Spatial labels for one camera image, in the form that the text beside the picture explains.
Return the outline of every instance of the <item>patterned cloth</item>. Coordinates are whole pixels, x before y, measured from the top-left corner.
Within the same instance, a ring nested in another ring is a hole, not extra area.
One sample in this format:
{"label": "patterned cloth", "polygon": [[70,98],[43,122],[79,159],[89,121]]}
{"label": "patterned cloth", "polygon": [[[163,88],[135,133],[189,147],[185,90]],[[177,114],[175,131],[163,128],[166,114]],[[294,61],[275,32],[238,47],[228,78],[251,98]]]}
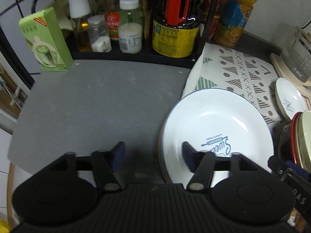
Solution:
{"label": "patterned cloth", "polygon": [[206,43],[189,74],[182,97],[208,88],[237,93],[261,113],[276,144],[286,123],[275,99],[277,79],[271,64],[230,48]]}

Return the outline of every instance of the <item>red handle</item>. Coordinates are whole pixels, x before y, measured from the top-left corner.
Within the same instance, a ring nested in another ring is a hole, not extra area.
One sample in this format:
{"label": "red handle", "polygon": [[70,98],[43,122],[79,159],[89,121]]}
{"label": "red handle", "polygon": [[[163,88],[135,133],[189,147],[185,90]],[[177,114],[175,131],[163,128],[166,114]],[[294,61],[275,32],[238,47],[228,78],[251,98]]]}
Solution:
{"label": "red handle", "polygon": [[179,18],[181,0],[166,0],[165,18],[167,24],[177,26],[186,20],[190,0],[186,0],[182,18]]}

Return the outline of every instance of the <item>barcode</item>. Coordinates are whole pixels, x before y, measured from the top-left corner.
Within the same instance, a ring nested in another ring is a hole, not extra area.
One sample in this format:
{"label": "barcode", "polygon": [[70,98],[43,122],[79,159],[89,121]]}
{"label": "barcode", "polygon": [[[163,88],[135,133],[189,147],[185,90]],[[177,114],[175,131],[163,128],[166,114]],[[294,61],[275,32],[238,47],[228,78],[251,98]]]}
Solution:
{"label": "barcode", "polygon": [[120,49],[123,49],[123,50],[128,50],[128,45],[127,43],[123,43],[121,41],[119,41],[119,44],[120,44]]}

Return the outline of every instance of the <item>plate with blue rim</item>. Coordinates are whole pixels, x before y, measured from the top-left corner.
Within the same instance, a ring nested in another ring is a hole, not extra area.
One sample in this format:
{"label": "plate with blue rim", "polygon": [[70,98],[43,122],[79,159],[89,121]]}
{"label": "plate with blue rim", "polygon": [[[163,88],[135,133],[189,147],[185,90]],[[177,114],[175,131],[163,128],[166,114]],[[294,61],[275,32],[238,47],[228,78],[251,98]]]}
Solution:
{"label": "plate with blue rim", "polygon": [[[273,142],[261,114],[246,99],[224,89],[203,89],[181,99],[165,120],[160,134],[160,162],[166,180],[186,188],[193,173],[182,156],[182,143],[194,149],[230,157],[240,153],[267,171]],[[211,187],[228,177],[214,173]]]}

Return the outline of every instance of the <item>orange juice bottle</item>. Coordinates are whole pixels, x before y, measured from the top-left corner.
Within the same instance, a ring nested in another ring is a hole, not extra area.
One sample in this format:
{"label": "orange juice bottle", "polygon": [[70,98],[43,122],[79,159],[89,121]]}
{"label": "orange juice bottle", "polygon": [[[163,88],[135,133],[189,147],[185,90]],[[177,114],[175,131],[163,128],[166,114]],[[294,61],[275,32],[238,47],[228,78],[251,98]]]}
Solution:
{"label": "orange juice bottle", "polygon": [[218,45],[235,47],[257,0],[229,0],[214,33]]}

